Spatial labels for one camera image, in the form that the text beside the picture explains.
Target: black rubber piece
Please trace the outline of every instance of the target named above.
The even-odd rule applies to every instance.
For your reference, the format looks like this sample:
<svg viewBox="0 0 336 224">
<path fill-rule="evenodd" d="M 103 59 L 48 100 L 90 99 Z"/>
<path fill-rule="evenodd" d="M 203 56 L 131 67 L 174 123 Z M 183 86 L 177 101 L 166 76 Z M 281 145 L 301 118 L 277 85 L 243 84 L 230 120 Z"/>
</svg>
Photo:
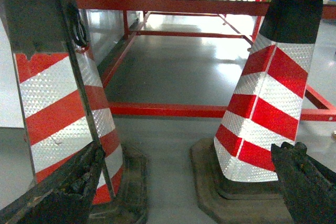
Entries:
<svg viewBox="0 0 336 224">
<path fill-rule="evenodd" d="M 191 148 L 198 206 L 218 223 L 292 224 L 283 199 L 225 199 L 216 191 L 211 157 L 213 139 L 205 138 Z"/>
<path fill-rule="evenodd" d="M 1 224 L 87 223 L 103 166 L 91 142 L 41 183 L 0 211 Z"/>
<path fill-rule="evenodd" d="M 323 0 L 272 0 L 259 33 L 283 43 L 314 44 Z"/>
<path fill-rule="evenodd" d="M 115 199 L 94 205 L 90 224 L 145 224 L 148 217 L 147 158 L 136 149 L 122 146 L 123 175 Z"/>
<path fill-rule="evenodd" d="M 336 173 L 306 151 L 302 143 L 271 147 L 285 203 L 295 223 L 336 223 Z"/>
</svg>

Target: red metal frame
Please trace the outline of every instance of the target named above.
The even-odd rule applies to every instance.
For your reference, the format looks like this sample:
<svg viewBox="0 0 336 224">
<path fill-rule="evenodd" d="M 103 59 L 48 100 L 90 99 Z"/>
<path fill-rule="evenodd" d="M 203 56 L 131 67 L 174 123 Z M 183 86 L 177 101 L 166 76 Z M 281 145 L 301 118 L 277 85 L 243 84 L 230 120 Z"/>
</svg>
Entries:
<svg viewBox="0 0 336 224">
<path fill-rule="evenodd" d="M 78 7 L 82 9 L 122 10 L 124 17 L 125 38 L 123 48 L 115 60 L 110 64 L 102 75 L 103 87 L 105 88 L 116 72 L 118 66 L 125 58 L 128 50 L 141 35 L 156 36 L 188 36 L 188 37 L 215 37 L 215 38 L 243 38 L 251 45 L 259 31 L 261 17 L 265 15 L 269 3 L 265 0 L 260 2 L 243 1 L 218 1 L 218 0 L 76 0 Z M 142 10 L 144 21 L 134 31 L 129 31 L 127 21 L 128 10 Z M 252 36 L 241 34 L 231 25 L 223 15 L 245 14 L 258 16 Z M 142 30 L 148 17 L 157 15 L 185 15 L 185 16 L 216 16 L 229 25 L 237 35 L 224 35 L 212 33 L 183 33 L 169 31 Z M 336 6 L 324 5 L 322 18 L 336 19 Z M 336 107 L 317 93 L 312 87 L 307 86 L 306 97 L 317 109 L 302 109 L 301 120 L 303 121 L 336 121 Z M 153 104 L 153 103 L 125 103 L 110 102 L 112 114 L 119 115 L 146 115 L 146 116 L 182 116 L 201 118 L 222 118 L 227 107 L 212 105 L 182 105 L 182 104 Z"/>
<path fill-rule="evenodd" d="M 222 14 L 225 12 L 226 14 L 249 16 L 264 16 L 269 6 L 268 2 L 222 0 L 76 0 L 76 2 L 80 9 L 198 14 Z M 336 5 L 324 5 L 322 18 L 336 19 Z"/>
<path fill-rule="evenodd" d="M 205 33 L 181 33 L 181 32 L 167 32 L 167 31 L 144 31 L 141 28 L 145 25 L 147 19 L 151 15 L 148 12 L 145 16 L 144 21 L 137 27 L 136 31 L 132 31 L 130 38 L 126 41 L 124 49 L 117 57 L 116 64 L 112 64 L 104 72 L 102 76 L 102 82 L 104 88 L 110 82 L 113 74 L 117 70 L 117 67 L 122 62 L 123 58 L 130 46 L 134 43 L 137 36 L 141 35 L 164 35 L 164 36 L 189 36 L 189 37 L 206 37 L 207 35 L 215 37 L 214 35 L 228 36 L 222 34 L 205 34 Z M 223 15 L 216 15 L 221 17 L 226 24 L 233 27 Z M 239 36 L 248 41 L 251 45 L 253 41 L 249 36 L 238 34 Z M 302 121 L 329 121 L 336 122 L 336 107 L 323 98 L 317 91 L 315 91 L 311 86 L 307 85 L 306 97 L 310 100 L 317 109 L 302 109 L 301 120 Z M 213 105 L 183 105 L 183 104 L 155 104 L 155 103 L 130 103 L 130 102 L 109 102 L 109 107 L 112 114 L 117 115 L 142 115 L 142 116 L 181 116 L 181 117 L 198 117 L 198 118 L 222 118 L 226 106 L 213 106 Z"/>
</svg>

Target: gray floor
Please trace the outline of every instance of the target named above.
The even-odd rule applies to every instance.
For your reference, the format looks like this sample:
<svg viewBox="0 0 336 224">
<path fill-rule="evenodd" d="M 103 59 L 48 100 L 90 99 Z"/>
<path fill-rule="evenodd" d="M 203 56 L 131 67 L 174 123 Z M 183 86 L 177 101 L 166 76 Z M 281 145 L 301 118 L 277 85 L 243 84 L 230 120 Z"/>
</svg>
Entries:
<svg viewBox="0 0 336 224">
<path fill-rule="evenodd" d="M 33 181 L 24 129 L 0 127 L 0 209 L 24 194 Z"/>
<path fill-rule="evenodd" d="M 220 19 L 150 17 L 146 29 L 231 33 Z M 233 24 L 237 17 L 229 16 Z M 250 33 L 251 17 L 238 27 Z M 309 84 L 336 104 L 336 23 L 321 22 Z M 248 56 L 240 39 L 141 36 L 107 88 L 111 101 L 228 105 Z M 313 108 L 304 101 L 305 108 Z M 114 117 L 120 138 L 149 159 L 149 224 L 215 223 L 197 207 L 190 147 L 213 137 L 220 119 Z M 301 122 L 298 141 L 336 171 L 336 142 L 330 122 Z"/>
</svg>

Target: shiny floor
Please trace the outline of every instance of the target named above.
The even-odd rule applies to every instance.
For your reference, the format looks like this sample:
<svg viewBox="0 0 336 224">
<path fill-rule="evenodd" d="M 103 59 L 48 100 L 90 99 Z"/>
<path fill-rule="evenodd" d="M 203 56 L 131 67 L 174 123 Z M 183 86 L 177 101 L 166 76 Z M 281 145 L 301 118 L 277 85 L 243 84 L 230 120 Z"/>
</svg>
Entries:
<svg viewBox="0 0 336 224">
<path fill-rule="evenodd" d="M 228 16 L 242 33 L 254 19 Z M 153 15 L 145 29 L 234 33 L 219 18 Z M 308 83 L 336 104 L 336 22 L 322 21 Z M 107 88 L 110 101 L 228 105 L 249 44 L 242 39 L 140 36 Z M 308 100 L 305 108 L 313 108 Z M 220 119 L 115 116 L 122 142 L 149 159 L 149 224 L 215 223 L 197 207 L 190 147 L 213 137 Z M 336 171 L 336 124 L 301 122 L 297 141 Z"/>
</svg>

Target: red stripe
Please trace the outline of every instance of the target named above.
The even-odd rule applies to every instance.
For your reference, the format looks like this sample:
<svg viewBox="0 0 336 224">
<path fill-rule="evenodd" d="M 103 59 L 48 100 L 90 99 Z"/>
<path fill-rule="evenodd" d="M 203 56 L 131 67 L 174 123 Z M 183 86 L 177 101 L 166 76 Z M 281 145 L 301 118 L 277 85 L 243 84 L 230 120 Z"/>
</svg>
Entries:
<svg viewBox="0 0 336 224">
<path fill-rule="evenodd" d="M 244 118 L 249 118 L 256 98 L 255 95 L 250 94 L 233 94 L 227 110 Z"/>
<path fill-rule="evenodd" d="M 83 116 L 84 109 L 76 90 L 26 119 L 30 144 L 46 139 Z"/>
<path fill-rule="evenodd" d="M 244 66 L 241 75 L 245 76 L 251 73 L 259 73 L 266 71 L 267 65 L 269 63 L 269 60 L 271 59 L 274 48 L 275 46 L 272 45 L 269 47 L 265 47 L 262 50 L 255 52 L 254 54 L 251 54 L 247 59 L 247 62 Z"/>
<path fill-rule="evenodd" d="M 299 120 L 259 98 L 252 121 L 288 139 L 295 140 Z"/>
<path fill-rule="evenodd" d="M 303 98 L 308 73 L 279 48 L 276 49 L 268 74 Z"/>
<path fill-rule="evenodd" d="M 63 165 L 66 161 L 71 159 L 77 152 L 71 154 L 70 156 L 64 158 L 63 160 L 39 171 L 36 173 L 36 179 L 37 182 L 40 183 L 42 180 L 44 180 L 46 177 L 48 177 L 51 173 L 53 173 L 56 169 L 58 169 L 61 165 Z"/>
<path fill-rule="evenodd" d="M 240 137 L 233 134 L 221 124 L 216 133 L 216 138 L 232 156 L 237 155 L 241 143 Z"/>
<path fill-rule="evenodd" d="M 96 205 L 96 204 L 107 203 L 110 201 L 111 201 L 111 197 L 110 197 L 109 189 L 107 188 L 107 185 L 105 184 L 96 190 L 96 195 L 94 196 L 92 203 Z"/>
<path fill-rule="evenodd" d="M 109 108 L 104 88 L 97 86 L 85 86 L 91 110 Z"/>
<path fill-rule="evenodd" d="M 272 172 L 275 171 L 271 152 L 248 141 L 244 141 L 238 159 Z"/>
<path fill-rule="evenodd" d="M 95 60 L 94 58 L 94 55 L 93 55 L 93 52 L 92 52 L 92 47 L 89 45 L 89 48 L 88 50 L 85 52 L 84 54 L 86 57 L 90 58 L 91 60 Z"/>
<path fill-rule="evenodd" d="M 123 166 L 121 166 L 120 169 L 117 171 L 117 173 L 111 178 L 115 195 L 117 195 L 121 184 L 122 172 L 123 172 Z"/>
<path fill-rule="evenodd" d="M 17 71 L 20 83 L 50 68 L 52 65 L 68 57 L 67 53 L 34 54 L 30 61 L 24 54 L 16 54 Z"/>
<path fill-rule="evenodd" d="M 100 138 L 100 143 L 106 153 L 106 157 L 110 156 L 112 152 L 114 152 L 119 146 L 119 138 L 117 134 L 117 130 L 114 129 L 110 133 L 102 136 Z"/>
</svg>

